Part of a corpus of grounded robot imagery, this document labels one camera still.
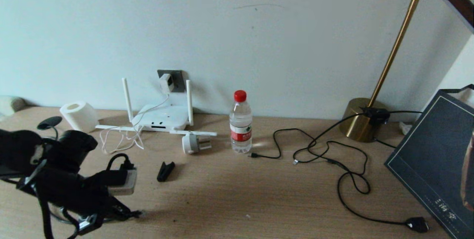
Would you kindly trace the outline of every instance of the toilet paper roll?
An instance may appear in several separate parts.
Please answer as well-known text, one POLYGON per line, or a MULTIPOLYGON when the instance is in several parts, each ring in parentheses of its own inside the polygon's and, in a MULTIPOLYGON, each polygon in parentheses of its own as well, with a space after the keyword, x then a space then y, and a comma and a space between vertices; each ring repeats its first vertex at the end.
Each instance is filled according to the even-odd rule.
POLYGON ((65 104, 59 111, 76 131, 90 133, 99 125, 97 112, 85 101, 65 104))

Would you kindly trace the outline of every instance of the red bottle cap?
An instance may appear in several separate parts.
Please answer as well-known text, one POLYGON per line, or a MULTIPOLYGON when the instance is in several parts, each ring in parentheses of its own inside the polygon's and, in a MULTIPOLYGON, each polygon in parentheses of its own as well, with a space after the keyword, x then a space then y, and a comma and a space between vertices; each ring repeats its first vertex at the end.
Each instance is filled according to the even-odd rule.
POLYGON ((238 90, 234 93, 234 100, 236 102, 245 102, 247 100, 247 93, 243 90, 238 90))

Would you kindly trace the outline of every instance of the wall outlet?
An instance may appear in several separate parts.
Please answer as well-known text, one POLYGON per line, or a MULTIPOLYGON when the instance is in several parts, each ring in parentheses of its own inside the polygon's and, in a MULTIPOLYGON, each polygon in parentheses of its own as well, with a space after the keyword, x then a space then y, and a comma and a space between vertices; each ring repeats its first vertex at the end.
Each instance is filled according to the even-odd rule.
POLYGON ((184 83, 182 70, 158 70, 159 77, 161 77, 163 74, 166 74, 166 73, 170 74, 173 79, 174 88, 171 91, 172 93, 186 92, 186 85, 184 83))

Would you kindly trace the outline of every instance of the gold lamp base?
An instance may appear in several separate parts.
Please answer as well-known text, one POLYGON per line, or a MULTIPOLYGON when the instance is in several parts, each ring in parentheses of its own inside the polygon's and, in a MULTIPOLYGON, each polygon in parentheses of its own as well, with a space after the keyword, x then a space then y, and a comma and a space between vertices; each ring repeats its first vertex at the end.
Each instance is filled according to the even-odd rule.
MULTIPOLYGON (((353 114, 362 113, 363 107, 367 107, 370 99, 368 98, 354 98, 349 101, 347 105, 346 112, 344 113, 343 118, 348 117, 353 114)), ((374 101, 374 106, 378 109, 385 109, 384 104, 374 101)), ((339 125, 339 129, 342 133, 351 138, 352 140, 359 142, 372 142, 374 141, 374 134, 380 125, 371 125, 369 123, 370 118, 367 116, 355 116, 352 119, 348 119, 339 125)))

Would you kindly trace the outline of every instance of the scuff mark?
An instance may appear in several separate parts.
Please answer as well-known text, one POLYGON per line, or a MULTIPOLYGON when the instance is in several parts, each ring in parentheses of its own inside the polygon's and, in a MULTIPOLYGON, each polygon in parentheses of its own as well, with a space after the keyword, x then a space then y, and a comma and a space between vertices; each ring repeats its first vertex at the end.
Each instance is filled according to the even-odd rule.
POLYGON ((249 4, 247 6, 234 7, 234 9, 242 9, 242 8, 246 8, 246 7, 256 7, 256 6, 277 6, 277 7, 285 8, 284 6, 281 6, 279 4, 249 4))

